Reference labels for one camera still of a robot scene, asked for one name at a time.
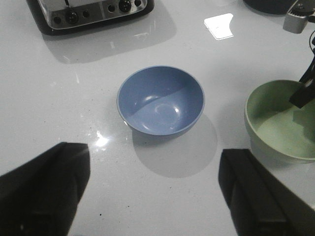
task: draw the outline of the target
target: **black knob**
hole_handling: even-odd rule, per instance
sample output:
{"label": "black knob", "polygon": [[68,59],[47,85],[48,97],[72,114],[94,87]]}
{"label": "black knob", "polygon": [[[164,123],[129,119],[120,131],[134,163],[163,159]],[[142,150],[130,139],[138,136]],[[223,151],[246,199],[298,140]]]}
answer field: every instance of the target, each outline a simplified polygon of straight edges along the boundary
{"label": "black knob", "polygon": [[68,11],[65,14],[65,21],[67,21],[69,24],[75,24],[78,20],[78,15],[74,11]]}
{"label": "black knob", "polygon": [[141,5],[141,0],[134,0],[134,4],[136,6],[140,6]]}
{"label": "black knob", "polygon": [[130,0],[120,0],[118,6],[122,12],[129,12],[131,10]]}

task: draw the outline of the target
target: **appliance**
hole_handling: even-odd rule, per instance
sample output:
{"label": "appliance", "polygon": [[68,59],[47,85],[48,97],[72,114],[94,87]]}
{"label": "appliance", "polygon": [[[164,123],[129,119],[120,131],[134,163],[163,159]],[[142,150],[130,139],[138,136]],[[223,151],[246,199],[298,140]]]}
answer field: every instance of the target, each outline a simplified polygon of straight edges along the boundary
{"label": "appliance", "polygon": [[244,0],[250,7],[269,14],[285,14],[296,0]]}
{"label": "appliance", "polygon": [[154,0],[27,0],[43,34],[60,35],[142,16]]}

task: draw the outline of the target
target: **bowl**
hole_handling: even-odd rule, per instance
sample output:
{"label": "bowl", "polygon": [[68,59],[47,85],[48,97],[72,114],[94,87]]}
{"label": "bowl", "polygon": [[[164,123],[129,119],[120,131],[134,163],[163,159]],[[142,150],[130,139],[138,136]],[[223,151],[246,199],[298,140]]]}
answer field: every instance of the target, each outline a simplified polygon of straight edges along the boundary
{"label": "bowl", "polygon": [[303,86],[290,80],[256,88],[245,105],[245,126],[263,153],[289,163],[315,161],[315,100],[299,109],[289,98]]}
{"label": "bowl", "polygon": [[190,74],[170,66],[152,66],[129,76],[117,95],[123,120],[149,135],[183,134],[199,119],[205,96]]}

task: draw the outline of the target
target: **small white object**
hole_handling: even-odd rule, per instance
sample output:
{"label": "small white object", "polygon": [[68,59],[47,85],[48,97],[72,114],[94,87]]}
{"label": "small white object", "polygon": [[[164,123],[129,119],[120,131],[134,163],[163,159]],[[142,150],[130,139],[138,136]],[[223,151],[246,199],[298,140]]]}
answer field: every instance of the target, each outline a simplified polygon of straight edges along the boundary
{"label": "small white object", "polygon": [[230,30],[230,22],[232,18],[233,14],[227,13],[224,15],[207,18],[205,19],[204,24],[216,40],[222,40],[233,37],[233,34]]}

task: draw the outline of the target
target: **countertop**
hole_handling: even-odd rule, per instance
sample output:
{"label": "countertop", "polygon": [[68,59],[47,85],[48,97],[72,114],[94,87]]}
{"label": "countertop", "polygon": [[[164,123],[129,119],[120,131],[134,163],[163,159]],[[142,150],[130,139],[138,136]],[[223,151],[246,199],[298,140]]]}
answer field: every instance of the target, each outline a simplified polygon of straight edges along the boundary
{"label": "countertop", "polygon": [[[244,105],[259,85],[298,81],[309,37],[284,16],[242,0],[156,0],[151,13],[66,36],[38,30],[26,1],[0,9],[0,174],[55,144],[87,143],[91,177],[70,236],[235,236],[218,184],[224,148],[251,148]],[[216,40],[204,20],[230,13],[233,34]],[[171,141],[146,142],[116,107],[122,82],[153,65],[185,70],[202,85],[200,120]],[[315,207],[315,164],[260,161]]]}

